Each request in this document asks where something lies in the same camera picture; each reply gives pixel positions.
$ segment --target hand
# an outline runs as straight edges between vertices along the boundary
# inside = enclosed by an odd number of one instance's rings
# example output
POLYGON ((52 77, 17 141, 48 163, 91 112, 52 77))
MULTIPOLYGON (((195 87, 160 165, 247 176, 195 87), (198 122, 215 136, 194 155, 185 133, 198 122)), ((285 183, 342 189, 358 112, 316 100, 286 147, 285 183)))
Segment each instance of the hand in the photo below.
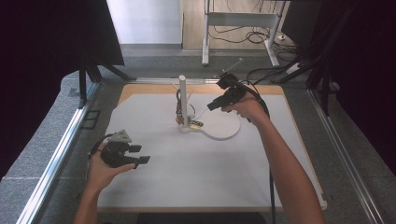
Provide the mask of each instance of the hand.
POLYGON ((108 166, 101 157, 102 150, 105 147, 106 144, 101 144, 90 159, 90 169, 88 171, 88 182, 86 188, 93 190, 94 192, 102 191, 102 189, 110 184, 116 175, 127 172, 135 167, 134 164, 126 164, 118 168, 108 166))
POLYGON ((268 117, 262 105, 257 101, 250 92, 247 92, 241 100, 233 105, 227 105, 221 108, 221 111, 229 112, 235 110, 242 118, 250 119, 253 124, 256 125, 255 121, 262 116, 268 117))

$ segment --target wrist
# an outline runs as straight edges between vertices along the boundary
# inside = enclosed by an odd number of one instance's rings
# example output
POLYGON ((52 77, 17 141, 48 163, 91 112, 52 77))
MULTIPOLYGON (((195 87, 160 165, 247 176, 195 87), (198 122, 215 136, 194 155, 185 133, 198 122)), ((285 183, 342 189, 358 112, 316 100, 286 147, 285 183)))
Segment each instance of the wrist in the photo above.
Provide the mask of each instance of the wrist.
POLYGON ((87 183, 84 189, 84 194, 87 194, 88 196, 97 196, 100 194, 101 191, 102 190, 97 188, 95 185, 87 183))
POLYGON ((260 111, 260 112, 256 113, 254 116, 252 116, 252 118, 250 120, 255 126, 259 126, 259 125, 265 123, 265 121, 269 120, 269 118, 268 118, 267 114, 265 114, 264 111, 260 111))

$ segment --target white board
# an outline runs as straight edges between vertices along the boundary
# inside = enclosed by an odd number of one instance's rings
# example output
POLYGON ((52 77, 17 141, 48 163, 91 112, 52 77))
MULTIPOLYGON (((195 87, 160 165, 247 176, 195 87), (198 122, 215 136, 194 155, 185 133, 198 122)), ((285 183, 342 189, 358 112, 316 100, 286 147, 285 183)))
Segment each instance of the white board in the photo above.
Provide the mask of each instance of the white board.
MULTIPOLYGON (((218 97, 194 94, 197 115, 218 97)), ((102 191, 99 211, 267 210, 269 171, 254 125, 241 119, 239 132, 226 141, 202 133, 181 133, 175 122, 174 94, 134 94, 114 109, 106 133, 122 129, 142 146, 129 156, 151 156, 148 164, 118 175, 102 191)), ((263 95, 271 120, 305 168, 322 208, 320 185, 283 95, 263 95)), ((276 206, 280 201, 276 193, 276 206)))

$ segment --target gray floor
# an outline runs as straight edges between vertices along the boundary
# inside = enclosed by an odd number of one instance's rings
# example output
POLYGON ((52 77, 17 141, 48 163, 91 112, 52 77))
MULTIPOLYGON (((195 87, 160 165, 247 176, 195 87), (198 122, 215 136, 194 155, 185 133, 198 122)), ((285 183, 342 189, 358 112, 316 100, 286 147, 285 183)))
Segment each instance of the gray floor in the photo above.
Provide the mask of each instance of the gray floor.
MULTIPOLYGON (((211 52, 209 67, 200 65, 199 51, 182 51, 179 46, 124 46, 122 51, 126 66, 120 69, 136 77, 177 77, 184 74, 189 78, 216 78, 220 69, 230 66, 238 57, 245 59, 243 65, 233 70, 240 78, 244 78, 252 69, 269 66, 264 51, 211 52)), ((78 131, 78 138, 66 155, 34 223, 70 223, 73 220, 85 184, 87 153, 93 143, 104 135, 109 116, 117 105, 124 85, 106 69, 101 68, 101 72, 105 82, 100 85, 98 96, 91 107, 91 110, 101 110, 100 119, 95 129, 78 131)), ((306 77, 307 74, 297 77, 282 87, 329 204, 324 212, 325 217, 328 223, 370 223, 304 87, 306 77)), ((78 74, 74 73, 63 80, 61 92, 51 111, 2 179, 0 223, 15 223, 18 220, 78 107, 77 91, 78 74)), ((329 107, 332 123, 367 189, 373 195, 384 222, 396 223, 395 176, 333 95, 329 107)), ((138 214, 100 214, 99 223, 135 223, 137 216, 138 214)), ((282 213, 277 213, 277 222, 286 222, 282 213)))

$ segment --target black curtain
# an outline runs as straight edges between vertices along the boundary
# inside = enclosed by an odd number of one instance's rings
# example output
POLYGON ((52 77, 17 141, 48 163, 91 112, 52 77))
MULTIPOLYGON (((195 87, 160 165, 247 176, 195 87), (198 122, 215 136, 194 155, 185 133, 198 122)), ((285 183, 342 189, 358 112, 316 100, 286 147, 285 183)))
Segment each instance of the black curtain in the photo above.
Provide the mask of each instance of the black curtain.
POLYGON ((1 1, 0 29, 4 176, 46 117, 64 76, 87 59, 119 65, 123 59, 106 0, 1 1))
POLYGON ((337 99, 396 174, 396 6, 359 1, 329 62, 337 99))

